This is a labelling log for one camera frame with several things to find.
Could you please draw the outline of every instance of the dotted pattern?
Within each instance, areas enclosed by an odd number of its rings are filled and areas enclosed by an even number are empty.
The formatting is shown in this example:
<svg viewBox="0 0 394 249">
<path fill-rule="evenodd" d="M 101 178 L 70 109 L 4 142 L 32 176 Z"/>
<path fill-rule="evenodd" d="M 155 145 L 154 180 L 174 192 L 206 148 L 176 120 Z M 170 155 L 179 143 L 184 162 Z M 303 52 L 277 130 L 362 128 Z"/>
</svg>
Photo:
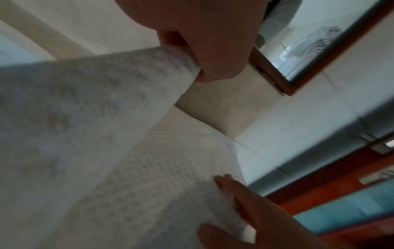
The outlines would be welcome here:
<svg viewBox="0 0 394 249">
<path fill-rule="evenodd" d="M 204 222 L 240 237 L 225 173 L 242 179 L 231 141 L 174 107 L 39 248 L 201 248 Z"/>
</svg>

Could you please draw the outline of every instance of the brown wooden mirror frame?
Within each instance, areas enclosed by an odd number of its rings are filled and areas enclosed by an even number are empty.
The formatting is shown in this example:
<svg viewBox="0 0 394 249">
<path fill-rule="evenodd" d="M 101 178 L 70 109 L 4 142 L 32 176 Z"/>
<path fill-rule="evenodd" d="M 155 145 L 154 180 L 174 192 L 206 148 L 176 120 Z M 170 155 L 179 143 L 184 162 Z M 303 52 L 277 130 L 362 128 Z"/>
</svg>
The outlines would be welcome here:
<svg viewBox="0 0 394 249">
<path fill-rule="evenodd" d="M 253 48 L 249 62 L 281 94 L 292 96 L 390 14 L 393 9 L 394 0 L 380 0 L 292 81 L 287 80 L 257 47 Z"/>
</svg>

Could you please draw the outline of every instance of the mirror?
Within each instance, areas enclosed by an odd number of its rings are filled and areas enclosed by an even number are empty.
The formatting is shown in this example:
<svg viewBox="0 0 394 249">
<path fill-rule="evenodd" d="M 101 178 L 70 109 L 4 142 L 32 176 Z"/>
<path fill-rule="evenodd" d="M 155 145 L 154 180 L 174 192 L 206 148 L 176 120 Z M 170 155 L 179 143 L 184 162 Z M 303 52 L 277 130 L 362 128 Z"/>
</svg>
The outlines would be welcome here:
<svg viewBox="0 0 394 249">
<path fill-rule="evenodd" d="M 270 0 L 256 47 L 289 84 L 380 0 Z"/>
</svg>

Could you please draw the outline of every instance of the beige surface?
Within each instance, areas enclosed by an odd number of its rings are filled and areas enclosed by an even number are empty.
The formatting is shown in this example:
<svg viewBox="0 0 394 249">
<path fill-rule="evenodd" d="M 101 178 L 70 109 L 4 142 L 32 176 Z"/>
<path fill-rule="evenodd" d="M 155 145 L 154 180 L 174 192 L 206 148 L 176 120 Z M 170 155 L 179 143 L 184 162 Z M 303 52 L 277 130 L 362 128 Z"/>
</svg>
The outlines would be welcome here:
<svg viewBox="0 0 394 249">
<path fill-rule="evenodd" d="M 154 30 L 127 17 L 113 0 L 0 0 L 4 21 L 56 59 L 158 46 Z M 281 96 L 247 66 L 232 80 L 193 85 L 178 107 L 232 139 Z"/>
</svg>

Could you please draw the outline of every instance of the person's right hand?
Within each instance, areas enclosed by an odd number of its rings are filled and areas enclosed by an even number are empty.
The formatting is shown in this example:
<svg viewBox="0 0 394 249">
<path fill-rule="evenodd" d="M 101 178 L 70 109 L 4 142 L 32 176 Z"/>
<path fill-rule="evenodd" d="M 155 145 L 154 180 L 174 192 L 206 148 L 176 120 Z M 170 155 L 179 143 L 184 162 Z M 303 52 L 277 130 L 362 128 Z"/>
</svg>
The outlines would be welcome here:
<svg viewBox="0 0 394 249">
<path fill-rule="evenodd" d="M 187 46 L 202 68 L 197 82 L 228 79 L 245 67 L 268 0 L 115 0 L 162 45 Z"/>
<path fill-rule="evenodd" d="M 256 243 L 242 242 L 222 229 L 204 224 L 199 239 L 207 249 L 328 249 L 312 232 L 276 204 L 263 198 L 230 175 L 215 178 L 217 185 L 234 196 L 237 211 L 256 230 Z"/>
</svg>

